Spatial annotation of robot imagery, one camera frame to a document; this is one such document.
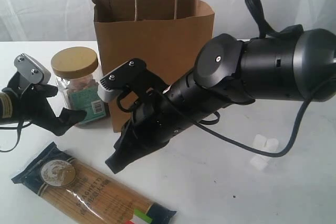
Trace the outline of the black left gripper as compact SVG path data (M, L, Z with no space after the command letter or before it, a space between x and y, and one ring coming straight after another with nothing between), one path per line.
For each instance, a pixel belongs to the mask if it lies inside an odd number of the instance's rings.
M12 115L6 119L7 124L29 121L56 136L64 135L71 127L83 121L87 115L85 110L63 108L56 116L47 101L55 97L58 88L50 84L29 84L25 88L19 86L19 73L13 75L6 87L12 104Z

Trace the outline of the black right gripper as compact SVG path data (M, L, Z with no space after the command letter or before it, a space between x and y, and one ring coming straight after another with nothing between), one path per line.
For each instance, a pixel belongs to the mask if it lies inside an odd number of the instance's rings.
M189 70L172 85L150 72L144 62L123 64L123 95L135 92L138 99L128 108L131 117L114 144L105 164L117 174L137 159L168 144L170 139L200 122L205 110L199 104L205 92Z

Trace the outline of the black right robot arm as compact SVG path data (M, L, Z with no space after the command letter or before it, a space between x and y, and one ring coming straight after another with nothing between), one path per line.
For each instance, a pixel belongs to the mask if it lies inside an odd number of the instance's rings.
M130 92L137 100L106 159L113 173L163 147L191 126L209 132L207 117L230 105L256 100L301 101L290 139L283 150L267 152L228 137L225 142L267 157L282 157L292 148L302 117L312 101L335 95L335 35L325 29L307 30L292 38L238 40L221 34L200 50L194 67L172 85L133 58L101 80L120 101Z

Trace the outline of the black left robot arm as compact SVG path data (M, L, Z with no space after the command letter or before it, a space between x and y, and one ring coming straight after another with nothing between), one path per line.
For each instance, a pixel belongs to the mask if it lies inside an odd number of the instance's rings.
M66 108L56 116L47 99L56 96L58 88L27 81L21 87L23 79L19 72L15 73L1 91L1 125L28 121L56 136L62 136L85 119L86 111Z

